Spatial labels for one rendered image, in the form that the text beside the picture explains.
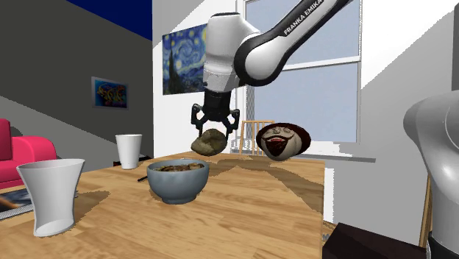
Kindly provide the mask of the dark robot stand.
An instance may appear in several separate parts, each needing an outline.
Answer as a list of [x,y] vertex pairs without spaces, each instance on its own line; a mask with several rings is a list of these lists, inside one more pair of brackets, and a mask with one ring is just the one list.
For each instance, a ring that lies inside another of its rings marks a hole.
[[427,259],[426,249],[338,223],[322,247],[321,259]]

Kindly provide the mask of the wooden chair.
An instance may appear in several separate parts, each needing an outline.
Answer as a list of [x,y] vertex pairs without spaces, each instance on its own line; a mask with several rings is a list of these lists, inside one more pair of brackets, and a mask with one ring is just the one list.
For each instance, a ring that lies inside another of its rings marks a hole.
[[260,150],[260,148],[257,146],[256,135],[265,125],[273,123],[274,121],[269,120],[242,121],[238,153],[240,155],[243,153],[244,149],[246,148],[246,137],[249,137],[249,148],[252,152],[252,155],[264,156],[264,151]]

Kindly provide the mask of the large white cup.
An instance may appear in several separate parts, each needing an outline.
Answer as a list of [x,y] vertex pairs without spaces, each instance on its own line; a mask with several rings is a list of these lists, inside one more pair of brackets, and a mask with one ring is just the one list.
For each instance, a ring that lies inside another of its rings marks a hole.
[[74,197],[83,159],[56,159],[17,167],[30,195],[36,237],[63,233],[75,225]]

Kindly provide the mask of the large window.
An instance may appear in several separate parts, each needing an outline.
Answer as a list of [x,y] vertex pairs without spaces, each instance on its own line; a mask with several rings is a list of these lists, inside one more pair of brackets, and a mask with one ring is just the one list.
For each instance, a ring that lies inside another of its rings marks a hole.
[[313,141],[357,140],[360,0],[351,0],[289,58],[290,69],[247,89],[246,117],[303,127]]

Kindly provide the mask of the brown food in bowl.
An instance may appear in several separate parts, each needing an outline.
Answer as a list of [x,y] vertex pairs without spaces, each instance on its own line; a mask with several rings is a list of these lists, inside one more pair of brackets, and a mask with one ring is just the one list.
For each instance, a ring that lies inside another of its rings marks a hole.
[[155,169],[155,171],[190,171],[204,168],[202,163],[188,163],[176,166],[161,166]]

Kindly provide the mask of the pink sofa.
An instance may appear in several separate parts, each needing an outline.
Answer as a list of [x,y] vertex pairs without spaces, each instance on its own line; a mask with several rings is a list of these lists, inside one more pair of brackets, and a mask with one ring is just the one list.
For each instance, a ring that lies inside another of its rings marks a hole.
[[23,185],[18,166],[56,158],[50,140],[40,136],[13,137],[10,122],[0,118],[0,189]]

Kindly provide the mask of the starry night wall picture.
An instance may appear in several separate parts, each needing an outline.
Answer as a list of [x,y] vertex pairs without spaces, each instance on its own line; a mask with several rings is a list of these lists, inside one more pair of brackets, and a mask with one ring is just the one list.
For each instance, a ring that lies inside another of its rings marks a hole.
[[204,91],[207,24],[162,36],[163,95]]

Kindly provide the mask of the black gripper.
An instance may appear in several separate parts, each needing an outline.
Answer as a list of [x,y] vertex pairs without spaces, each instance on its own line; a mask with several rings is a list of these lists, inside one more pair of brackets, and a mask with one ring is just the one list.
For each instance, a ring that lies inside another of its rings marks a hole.
[[[204,115],[198,118],[198,113],[203,110]],[[203,125],[207,119],[215,122],[223,122],[226,127],[226,138],[238,129],[240,121],[240,110],[230,110],[230,92],[214,92],[206,90],[204,92],[203,107],[199,104],[193,104],[191,108],[191,123],[199,131],[199,136],[202,135]]]

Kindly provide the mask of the small colourful wall picture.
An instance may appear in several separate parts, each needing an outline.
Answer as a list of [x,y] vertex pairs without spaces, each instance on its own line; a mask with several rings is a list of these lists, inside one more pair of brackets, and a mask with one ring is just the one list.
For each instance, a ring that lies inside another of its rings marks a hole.
[[129,85],[111,79],[91,77],[91,100],[95,108],[128,109]]

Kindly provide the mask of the wooden table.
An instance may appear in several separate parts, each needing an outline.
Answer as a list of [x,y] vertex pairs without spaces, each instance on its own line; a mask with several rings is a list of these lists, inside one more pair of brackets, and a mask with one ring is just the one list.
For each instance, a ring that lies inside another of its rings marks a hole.
[[0,221],[0,259],[321,259],[324,163],[222,154],[195,200],[167,205],[146,164],[82,174],[76,224],[33,234],[34,216]]

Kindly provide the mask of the flat picture book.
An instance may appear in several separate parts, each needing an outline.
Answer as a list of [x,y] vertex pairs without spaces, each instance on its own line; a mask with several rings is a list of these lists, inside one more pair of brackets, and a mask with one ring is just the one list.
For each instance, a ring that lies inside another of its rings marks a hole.
[[0,221],[33,209],[32,200],[25,188],[0,194]]

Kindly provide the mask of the small white cup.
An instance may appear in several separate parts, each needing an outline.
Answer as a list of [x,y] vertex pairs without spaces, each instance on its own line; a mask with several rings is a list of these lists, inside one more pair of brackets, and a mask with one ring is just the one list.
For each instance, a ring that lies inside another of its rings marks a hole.
[[116,145],[122,169],[134,169],[138,167],[141,134],[116,135]]

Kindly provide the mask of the grey-blue bowl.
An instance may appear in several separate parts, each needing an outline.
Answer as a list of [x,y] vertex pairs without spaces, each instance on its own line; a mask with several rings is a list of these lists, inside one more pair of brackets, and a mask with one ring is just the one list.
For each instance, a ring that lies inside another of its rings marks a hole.
[[[202,163],[204,168],[190,171],[155,171],[161,166],[176,166],[188,163]],[[206,186],[209,165],[202,160],[173,159],[148,165],[147,180],[151,190],[166,204],[180,205],[193,201]]]

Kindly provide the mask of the brown lumpy potato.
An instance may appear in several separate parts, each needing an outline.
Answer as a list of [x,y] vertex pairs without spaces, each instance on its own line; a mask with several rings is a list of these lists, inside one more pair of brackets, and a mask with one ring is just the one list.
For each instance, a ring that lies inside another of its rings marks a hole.
[[203,156],[214,156],[223,152],[226,146],[227,139],[222,132],[207,129],[191,144],[191,149]]

